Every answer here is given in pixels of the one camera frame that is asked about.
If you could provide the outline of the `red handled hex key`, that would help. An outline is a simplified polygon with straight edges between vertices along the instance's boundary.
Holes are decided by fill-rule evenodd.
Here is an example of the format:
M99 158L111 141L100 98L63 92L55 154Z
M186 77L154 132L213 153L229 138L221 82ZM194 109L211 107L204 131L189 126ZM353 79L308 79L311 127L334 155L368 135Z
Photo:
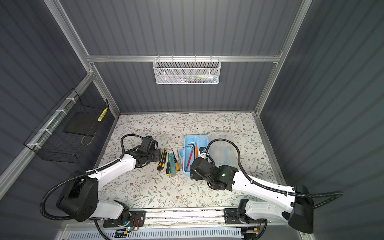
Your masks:
M188 144L187 147L191 149L190 156L187 162L187 168L189 168L191 164L191 160L195 156L195 146L194 144L191 143L191 144Z

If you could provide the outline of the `yellow black utility knife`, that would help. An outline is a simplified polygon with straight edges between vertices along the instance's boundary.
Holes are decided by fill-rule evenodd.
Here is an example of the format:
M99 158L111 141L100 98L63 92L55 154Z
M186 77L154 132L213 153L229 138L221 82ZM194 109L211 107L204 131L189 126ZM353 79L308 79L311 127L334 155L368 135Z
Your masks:
M163 152L161 154L161 157L160 157L160 160L158 163L158 167L157 167L157 170L159 172L162 171L166 165L167 153L168 153L167 150L163 150Z

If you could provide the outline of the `orange handled hex key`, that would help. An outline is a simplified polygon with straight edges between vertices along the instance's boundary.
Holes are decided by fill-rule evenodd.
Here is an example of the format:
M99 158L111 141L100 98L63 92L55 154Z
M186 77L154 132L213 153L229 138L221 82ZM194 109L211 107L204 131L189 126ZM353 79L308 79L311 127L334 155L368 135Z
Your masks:
M198 152L198 146L196 143L194 143L195 145L195 159L197 159L199 157L199 152Z

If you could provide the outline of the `light blue plastic tool box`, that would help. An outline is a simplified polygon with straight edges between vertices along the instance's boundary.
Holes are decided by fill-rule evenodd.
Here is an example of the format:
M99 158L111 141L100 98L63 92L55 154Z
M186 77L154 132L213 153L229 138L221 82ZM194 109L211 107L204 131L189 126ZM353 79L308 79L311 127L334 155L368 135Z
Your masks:
M184 138L183 147L179 150L182 160L182 170L187 177L190 177L190 166L198 156L196 150L207 147L209 139L207 135L187 135Z

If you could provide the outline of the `clear tool box lid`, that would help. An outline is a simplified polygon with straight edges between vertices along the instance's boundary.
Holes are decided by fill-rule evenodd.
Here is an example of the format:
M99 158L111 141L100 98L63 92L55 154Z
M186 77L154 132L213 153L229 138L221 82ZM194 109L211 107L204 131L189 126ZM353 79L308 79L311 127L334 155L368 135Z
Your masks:
M226 139L237 145L234 133L217 132L208 134L207 136L209 144L215 139ZM216 141L210 146L208 152L217 167L222 165L228 165L235 168L238 167L238 153L232 144L225 141Z

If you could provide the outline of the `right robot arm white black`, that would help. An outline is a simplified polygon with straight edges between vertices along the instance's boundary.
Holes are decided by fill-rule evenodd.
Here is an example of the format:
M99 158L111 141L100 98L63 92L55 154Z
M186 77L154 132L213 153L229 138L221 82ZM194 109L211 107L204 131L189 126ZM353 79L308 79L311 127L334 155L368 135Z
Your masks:
M295 197L293 187L247 178L234 167L216 167L202 157L190 164L190 172L198 180L205 180L212 190L239 192L268 202L269 206L263 210L256 203L241 199L235 216L242 223L274 219L285 221L290 227L303 233L314 232L314 201L310 197Z

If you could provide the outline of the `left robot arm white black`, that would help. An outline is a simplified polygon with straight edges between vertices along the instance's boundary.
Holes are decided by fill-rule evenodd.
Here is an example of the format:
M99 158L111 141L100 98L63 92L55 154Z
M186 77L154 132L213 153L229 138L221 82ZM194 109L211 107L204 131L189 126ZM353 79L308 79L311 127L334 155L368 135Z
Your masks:
M151 136L127 134L121 138L120 144L122 154L115 161L64 184L57 200L59 210L78 222L107 219L117 221L120 226L130 223L130 208L117 200L100 200L99 191L124 173L156 162L160 158L160 150L158 142Z

